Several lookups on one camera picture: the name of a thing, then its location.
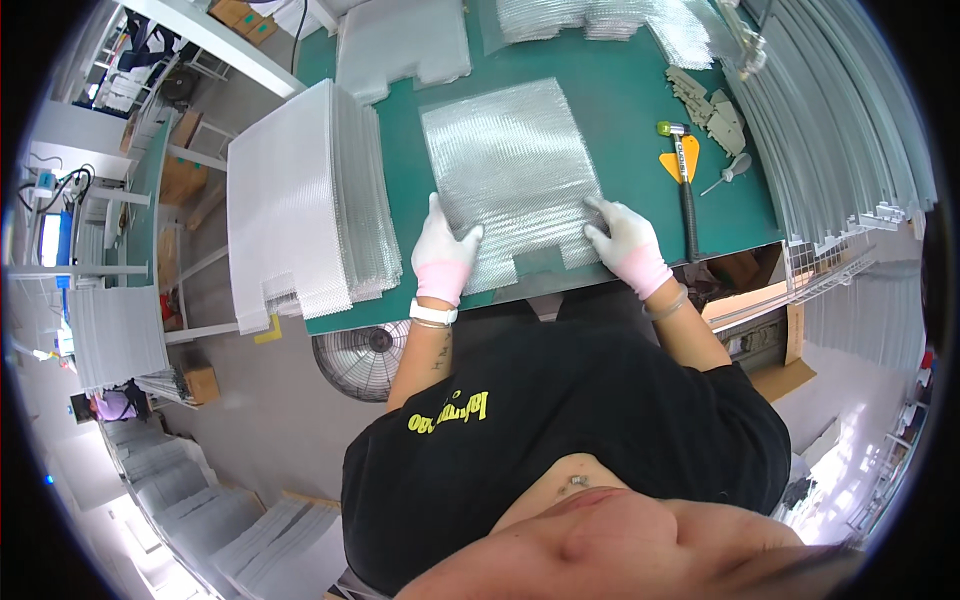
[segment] purple shirt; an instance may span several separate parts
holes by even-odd
[[[123,392],[106,390],[103,398],[95,398],[97,402],[97,414],[103,420],[117,420],[130,417],[136,417],[136,411],[133,405],[127,408],[130,400]]]

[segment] black t-shirt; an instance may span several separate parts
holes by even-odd
[[[655,498],[765,515],[786,485],[786,426],[738,365],[698,372],[632,331],[576,322],[519,327],[479,354],[347,449],[347,558],[382,592],[486,536],[567,454]]]

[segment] hammer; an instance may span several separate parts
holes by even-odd
[[[677,161],[680,163],[680,208],[684,213],[684,229],[686,230],[686,260],[694,263],[700,261],[700,250],[697,246],[697,213],[693,209],[693,191],[690,189],[690,175],[686,171],[684,144],[681,138],[690,135],[690,126],[683,123],[660,121],[657,124],[657,133],[673,135],[673,145],[677,149]]]

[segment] black hammer handle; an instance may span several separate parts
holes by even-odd
[[[686,260],[694,263],[700,261],[700,249],[697,246],[697,213],[693,208],[693,191],[690,182],[680,184],[680,208],[684,212],[684,229],[686,231]]]

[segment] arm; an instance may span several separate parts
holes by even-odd
[[[417,304],[426,308],[450,310],[453,304],[436,298],[417,297]],[[394,384],[387,398],[387,412],[403,406],[407,398],[422,392],[450,375],[453,354],[453,328],[437,329],[410,323],[407,343],[400,356]]]
[[[610,226],[611,237],[594,226],[584,229],[603,263],[634,288],[648,312],[668,311],[684,289],[660,255],[654,226],[620,203],[588,198],[587,204],[596,208]],[[684,299],[678,308],[654,321],[654,329],[666,353],[685,367],[709,371],[731,363],[726,349],[690,300]]]
[[[430,194],[430,212],[410,259],[417,275],[417,304],[436,310],[452,310],[460,304],[482,238],[483,227],[478,225],[458,242],[440,207],[440,198],[436,192]],[[452,354],[453,329],[449,325],[410,323],[387,398],[387,412],[401,408],[410,396],[446,379]]]
[[[680,282],[670,277],[647,298],[647,310],[653,313],[667,310],[676,301],[677,295],[684,292]],[[713,335],[690,300],[684,300],[680,308],[654,321],[654,329],[660,346],[684,367],[709,371],[732,363],[727,349]]]

